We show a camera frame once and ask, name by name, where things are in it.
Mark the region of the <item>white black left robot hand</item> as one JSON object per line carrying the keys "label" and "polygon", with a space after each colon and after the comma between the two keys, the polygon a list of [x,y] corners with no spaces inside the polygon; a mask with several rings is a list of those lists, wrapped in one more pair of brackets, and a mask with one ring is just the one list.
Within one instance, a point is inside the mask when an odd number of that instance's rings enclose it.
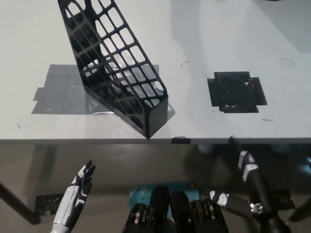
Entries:
{"label": "white black left robot hand", "polygon": [[96,166],[88,161],[74,176],[58,206],[52,233],[70,233],[76,225],[92,188],[92,174]]}

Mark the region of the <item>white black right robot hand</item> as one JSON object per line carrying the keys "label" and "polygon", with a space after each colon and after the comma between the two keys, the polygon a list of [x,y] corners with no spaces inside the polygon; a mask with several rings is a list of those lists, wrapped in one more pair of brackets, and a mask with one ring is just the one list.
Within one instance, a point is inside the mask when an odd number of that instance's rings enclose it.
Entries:
{"label": "white black right robot hand", "polygon": [[250,151],[242,148],[239,141],[229,138],[235,155],[238,157],[237,170],[242,177],[249,200],[243,200],[231,194],[211,190],[209,197],[225,210],[243,217],[269,219],[275,214],[271,195],[261,175],[259,166]]}

